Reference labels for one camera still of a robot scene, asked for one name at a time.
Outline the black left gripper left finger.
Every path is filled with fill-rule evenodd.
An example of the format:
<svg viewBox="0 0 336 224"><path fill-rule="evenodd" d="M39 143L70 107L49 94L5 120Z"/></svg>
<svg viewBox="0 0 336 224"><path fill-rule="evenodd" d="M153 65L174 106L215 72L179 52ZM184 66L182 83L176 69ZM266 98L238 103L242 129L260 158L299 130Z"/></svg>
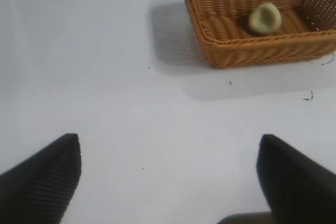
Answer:
<svg viewBox="0 0 336 224"><path fill-rule="evenodd" d="M1 223L60 223L81 176L76 133L1 174Z"/></svg>

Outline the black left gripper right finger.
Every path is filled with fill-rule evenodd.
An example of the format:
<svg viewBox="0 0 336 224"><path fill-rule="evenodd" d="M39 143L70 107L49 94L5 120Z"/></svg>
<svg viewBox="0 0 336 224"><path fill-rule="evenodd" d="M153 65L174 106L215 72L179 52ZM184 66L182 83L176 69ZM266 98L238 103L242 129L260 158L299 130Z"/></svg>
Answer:
<svg viewBox="0 0 336 224"><path fill-rule="evenodd" d="M335 173L275 135L260 140L257 175L276 223L335 223Z"/></svg>

